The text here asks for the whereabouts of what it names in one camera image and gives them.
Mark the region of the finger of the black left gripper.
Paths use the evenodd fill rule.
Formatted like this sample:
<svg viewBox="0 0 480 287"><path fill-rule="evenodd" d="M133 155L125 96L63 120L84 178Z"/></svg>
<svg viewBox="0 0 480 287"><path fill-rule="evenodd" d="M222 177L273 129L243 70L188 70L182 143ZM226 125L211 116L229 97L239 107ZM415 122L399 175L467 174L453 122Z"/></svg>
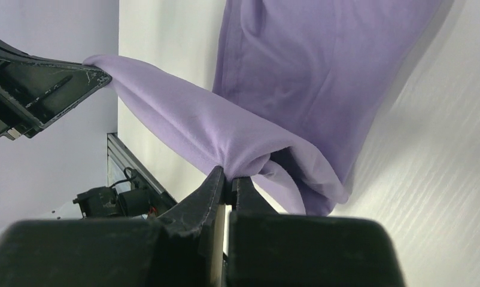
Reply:
<svg viewBox="0 0 480 287"><path fill-rule="evenodd" d="M111 80L100 68L33 56L0 40L0 137L34 137Z"/></svg>

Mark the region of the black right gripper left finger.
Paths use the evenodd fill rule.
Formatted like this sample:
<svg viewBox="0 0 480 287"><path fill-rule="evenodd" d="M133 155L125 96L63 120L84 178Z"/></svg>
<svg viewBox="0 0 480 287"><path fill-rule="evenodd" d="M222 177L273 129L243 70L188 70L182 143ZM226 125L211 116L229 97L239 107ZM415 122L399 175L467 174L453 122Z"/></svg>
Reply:
<svg viewBox="0 0 480 287"><path fill-rule="evenodd" d="M226 177L156 218L27 220L0 237L0 286L220 286Z"/></svg>

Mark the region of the purple t shirt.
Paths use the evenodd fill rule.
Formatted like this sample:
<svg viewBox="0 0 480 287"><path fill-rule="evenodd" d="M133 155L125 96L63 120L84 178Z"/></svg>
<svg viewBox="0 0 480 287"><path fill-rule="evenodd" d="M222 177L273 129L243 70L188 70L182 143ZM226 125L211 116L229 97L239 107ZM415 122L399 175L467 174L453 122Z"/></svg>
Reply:
<svg viewBox="0 0 480 287"><path fill-rule="evenodd" d="M203 173L252 177L286 211L328 215L440 1L227 1L212 90L123 56L86 60Z"/></svg>

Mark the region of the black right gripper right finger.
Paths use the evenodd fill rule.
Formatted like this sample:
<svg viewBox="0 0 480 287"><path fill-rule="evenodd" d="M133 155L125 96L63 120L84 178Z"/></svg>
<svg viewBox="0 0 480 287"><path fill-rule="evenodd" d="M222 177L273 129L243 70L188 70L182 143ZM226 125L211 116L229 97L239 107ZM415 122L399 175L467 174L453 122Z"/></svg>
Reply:
<svg viewBox="0 0 480 287"><path fill-rule="evenodd" d="M229 286L404 286L393 243L377 222L280 214L250 178L232 182Z"/></svg>

